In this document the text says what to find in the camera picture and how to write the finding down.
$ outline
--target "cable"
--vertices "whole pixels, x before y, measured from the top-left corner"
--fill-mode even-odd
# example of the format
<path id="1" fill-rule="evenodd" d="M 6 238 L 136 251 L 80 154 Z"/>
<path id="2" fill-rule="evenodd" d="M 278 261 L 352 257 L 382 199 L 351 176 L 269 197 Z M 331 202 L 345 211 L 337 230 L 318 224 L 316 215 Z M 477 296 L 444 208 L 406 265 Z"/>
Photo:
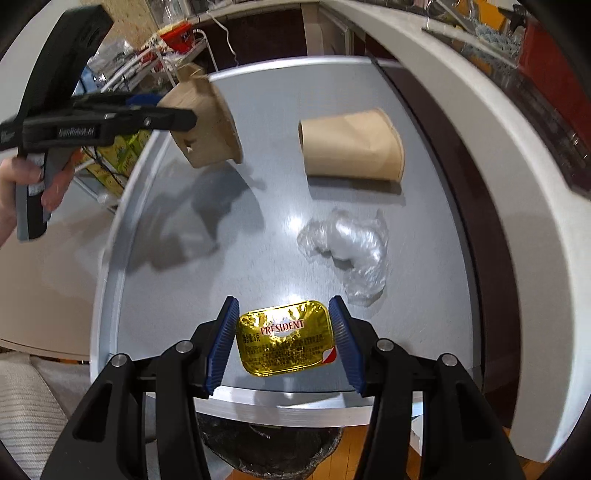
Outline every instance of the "cable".
<path id="1" fill-rule="evenodd" d="M 207 15 L 209 15 L 209 17 L 219 25 L 219 27 L 222 30 L 226 31 L 226 42 L 228 43 L 228 47 L 230 48 L 230 51 L 232 52 L 232 55 L 234 55 L 234 62 L 236 63 L 236 67 L 238 67 L 240 64 L 238 63 L 238 57 L 236 56 L 236 52 L 234 51 L 234 49 L 232 48 L 232 45 L 230 44 L 230 32 L 228 31 L 228 29 L 226 27 L 224 27 L 218 20 L 217 18 L 215 18 L 211 13 L 209 13 L 209 11 L 205 12 Z"/>

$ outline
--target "plastic bag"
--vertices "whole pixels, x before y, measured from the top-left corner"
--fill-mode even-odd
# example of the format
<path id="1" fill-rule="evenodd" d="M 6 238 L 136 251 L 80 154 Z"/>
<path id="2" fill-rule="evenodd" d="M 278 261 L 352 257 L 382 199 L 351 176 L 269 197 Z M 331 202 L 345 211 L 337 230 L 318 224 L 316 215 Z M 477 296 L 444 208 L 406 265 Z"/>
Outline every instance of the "plastic bag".
<path id="1" fill-rule="evenodd" d="M 386 286 L 388 227 L 378 210 L 375 219 L 362 220 L 346 210 L 333 210 L 324 221 L 311 220 L 297 237 L 300 251 L 311 258 L 330 252 L 350 261 L 343 285 L 350 300 L 371 301 Z"/>

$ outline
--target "gold foil packet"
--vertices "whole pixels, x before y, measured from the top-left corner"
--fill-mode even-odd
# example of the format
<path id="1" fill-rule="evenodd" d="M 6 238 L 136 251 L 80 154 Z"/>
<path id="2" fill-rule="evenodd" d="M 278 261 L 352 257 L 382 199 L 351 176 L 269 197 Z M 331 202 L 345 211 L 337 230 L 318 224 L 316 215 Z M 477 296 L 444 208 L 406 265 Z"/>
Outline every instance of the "gold foil packet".
<path id="1" fill-rule="evenodd" d="M 328 310 L 315 300 L 245 313 L 236 324 L 236 340 L 242 365 L 257 377 L 336 359 Z"/>

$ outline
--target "kraft paper cup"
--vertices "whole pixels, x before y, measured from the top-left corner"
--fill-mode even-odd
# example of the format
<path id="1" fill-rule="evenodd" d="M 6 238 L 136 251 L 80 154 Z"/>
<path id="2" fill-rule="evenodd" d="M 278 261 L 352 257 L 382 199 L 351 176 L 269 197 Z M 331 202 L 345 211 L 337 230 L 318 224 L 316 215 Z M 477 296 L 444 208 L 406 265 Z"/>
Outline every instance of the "kraft paper cup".
<path id="1" fill-rule="evenodd" d="M 242 163 L 236 125 L 217 87 L 193 64 L 181 67 L 178 79 L 178 85 L 158 105 L 191 109 L 197 115 L 197 124 L 190 131 L 171 132 L 189 163 L 194 168 L 225 160 Z"/>
<path id="2" fill-rule="evenodd" d="M 379 108 L 303 120 L 299 133 L 308 175 L 402 179 L 404 147 L 388 115 Z"/>

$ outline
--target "gray tray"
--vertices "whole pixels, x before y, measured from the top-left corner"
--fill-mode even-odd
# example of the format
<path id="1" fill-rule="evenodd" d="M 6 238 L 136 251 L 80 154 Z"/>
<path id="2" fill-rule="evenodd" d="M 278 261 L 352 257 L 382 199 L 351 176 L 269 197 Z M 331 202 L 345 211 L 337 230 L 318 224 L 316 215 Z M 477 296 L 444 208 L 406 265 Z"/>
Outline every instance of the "gray tray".
<path id="1" fill-rule="evenodd" d="M 472 267 L 446 182 L 413 120 L 368 59 L 306 57 L 211 76 L 235 117 L 244 163 L 194 170 L 167 132 L 152 135 L 126 188 L 109 238 L 93 318 L 92 375 L 117 352 L 159 355 L 214 319 L 227 295 L 241 312 L 343 295 L 330 259 L 309 263 L 296 243 L 310 218 L 339 207 L 384 214 L 390 272 L 371 306 L 350 305 L 380 336 L 410 353 L 453 352 L 479 365 Z M 400 133 L 400 186 L 308 179 L 299 120 L 382 108 Z M 196 401 L 204 413 L 283 425 L 369 421 L 371 399 L 351 392 L 337 360 L 274 377 L 249 375 L 232 348 L 222 387 Z M 417 396 L 415 414 L 420 413 Z"/>

